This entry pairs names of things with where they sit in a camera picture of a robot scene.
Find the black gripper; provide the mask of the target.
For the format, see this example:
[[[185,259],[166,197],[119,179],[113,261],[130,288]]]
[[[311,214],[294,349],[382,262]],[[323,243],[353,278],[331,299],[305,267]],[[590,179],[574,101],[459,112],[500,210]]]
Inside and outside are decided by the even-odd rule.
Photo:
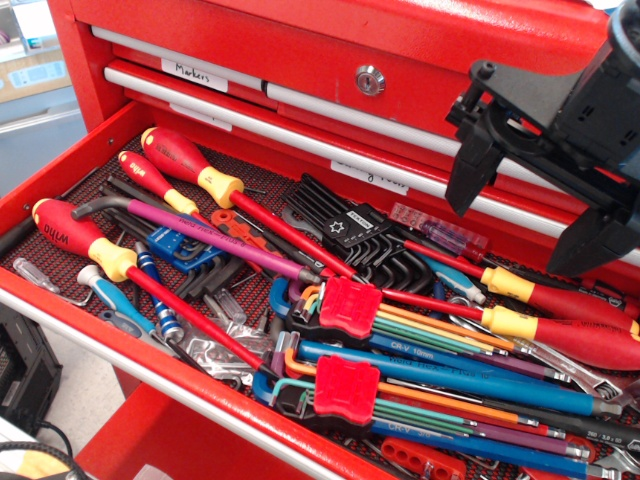
[[[456,214],[508,157],[593,207],[563,231],[548,273],[579,276],[638,247],[638,2],[611,15],[605,42],[578,73],[477,61],[469,76],[447,116],[461,141],[445,193]]]

